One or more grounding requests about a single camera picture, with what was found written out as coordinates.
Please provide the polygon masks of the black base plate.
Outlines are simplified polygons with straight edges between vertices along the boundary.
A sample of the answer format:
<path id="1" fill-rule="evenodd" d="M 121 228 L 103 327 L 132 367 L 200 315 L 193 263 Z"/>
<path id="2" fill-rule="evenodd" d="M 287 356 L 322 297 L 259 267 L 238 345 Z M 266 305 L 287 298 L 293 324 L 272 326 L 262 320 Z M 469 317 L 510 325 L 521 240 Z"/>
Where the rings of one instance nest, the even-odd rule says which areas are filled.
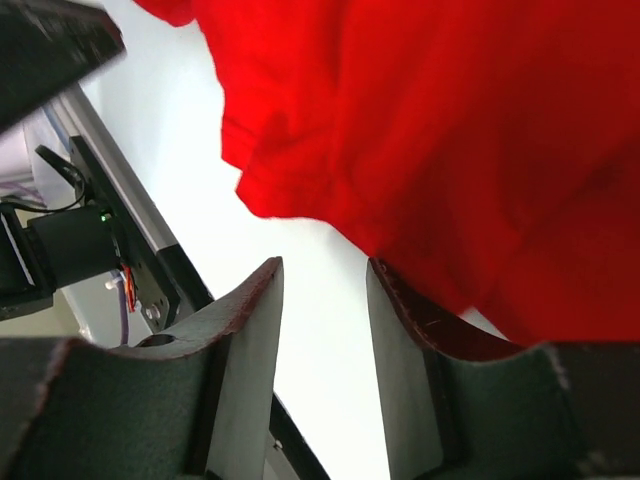
<path id="1" fill-rule="evenodd" d="M 214 299 L 182 247 L 154 253 L 85 139 L 71 158 L 114 234 L 150 335 L 133 348 L 151 372 L 153 438 L 188 429 L 180 472 L 199 479 L 323 479 L 326 471 L 274 394 L 283 309 L 282 260 L 271 257 Z"/>

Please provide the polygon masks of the aluminium frame rail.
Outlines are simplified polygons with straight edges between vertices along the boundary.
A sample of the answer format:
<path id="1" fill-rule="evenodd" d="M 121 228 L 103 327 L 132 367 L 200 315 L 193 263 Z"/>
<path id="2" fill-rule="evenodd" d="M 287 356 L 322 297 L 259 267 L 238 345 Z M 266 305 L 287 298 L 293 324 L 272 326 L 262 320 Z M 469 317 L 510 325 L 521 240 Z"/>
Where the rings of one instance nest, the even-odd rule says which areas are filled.
<path id="1" fill-rule="evenodd" d="M 108 182 L 117 192 L 154 253 L 178 244 L 135 171 L 79 85 L 52 101 L 52 108 L 68 133 L 89 144 Z"/>

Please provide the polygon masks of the red t shirt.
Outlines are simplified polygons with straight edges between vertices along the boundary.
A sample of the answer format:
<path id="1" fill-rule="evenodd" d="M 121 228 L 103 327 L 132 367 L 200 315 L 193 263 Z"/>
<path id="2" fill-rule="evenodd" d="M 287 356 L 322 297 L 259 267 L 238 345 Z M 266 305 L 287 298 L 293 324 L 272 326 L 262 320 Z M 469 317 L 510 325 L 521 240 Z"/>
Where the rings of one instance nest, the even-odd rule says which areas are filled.
<path id="1" fill-rule="evenodd" d="M 222 157 L 507 338 L 639 337 L 635 1 L 146 1 L 196 23 Z"/>

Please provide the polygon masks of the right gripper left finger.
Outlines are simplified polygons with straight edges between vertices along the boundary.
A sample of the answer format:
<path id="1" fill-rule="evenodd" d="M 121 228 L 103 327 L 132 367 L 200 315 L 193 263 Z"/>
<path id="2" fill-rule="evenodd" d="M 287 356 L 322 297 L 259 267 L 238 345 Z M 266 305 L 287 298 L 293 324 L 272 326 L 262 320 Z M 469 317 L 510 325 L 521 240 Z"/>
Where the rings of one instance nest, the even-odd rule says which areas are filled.
<path id="1" fill-rule="evenodd" d="M 136 347 L 1 342 L 5 479 L 259 479 L 282 260 Z"/>

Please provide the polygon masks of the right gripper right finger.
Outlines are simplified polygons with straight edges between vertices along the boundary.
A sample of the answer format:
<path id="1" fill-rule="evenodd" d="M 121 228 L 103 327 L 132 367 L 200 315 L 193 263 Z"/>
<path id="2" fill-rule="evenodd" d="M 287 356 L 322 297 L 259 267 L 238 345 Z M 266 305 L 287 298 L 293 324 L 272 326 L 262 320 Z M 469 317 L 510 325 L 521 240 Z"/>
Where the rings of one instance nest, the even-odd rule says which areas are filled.
<path id="1" fill-rule="evenodd" d="M 523 348 L 375 259 L 366 287 L 392 478 L 638 477 L 637 344 Z"/>

